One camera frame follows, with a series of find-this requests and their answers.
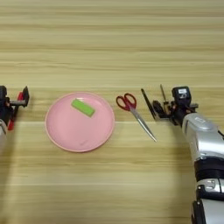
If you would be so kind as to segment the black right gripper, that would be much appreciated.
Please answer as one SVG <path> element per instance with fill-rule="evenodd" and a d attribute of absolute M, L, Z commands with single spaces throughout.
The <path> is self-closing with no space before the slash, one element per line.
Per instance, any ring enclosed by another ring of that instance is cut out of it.
<path fill-rule="evenodd" d="M 179 126 L 183 124 L 185 116 L 195 113 L 199 107 L 197 103 L 178 105 L 174 101 L 171 101 L 171 104 L 166 102 L 164 106 L 161 106 L 159 101 L 153 101 L 152 106 L 160 119 L 169 119 L 174 125 Z"/>

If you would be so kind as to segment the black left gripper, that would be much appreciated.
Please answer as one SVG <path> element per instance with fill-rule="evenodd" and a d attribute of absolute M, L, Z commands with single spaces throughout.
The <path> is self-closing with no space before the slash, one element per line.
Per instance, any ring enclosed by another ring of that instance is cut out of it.
<path fill-rule="evenodd" d="M 23 90 L 23 97 L 21 100 L 11 101 L 9 97 L 0 97 L 0 120 L 5 123 L 15 121 L 18 108 L 26 107 L 30 99 L 29 89 L 26 86 Z"/>

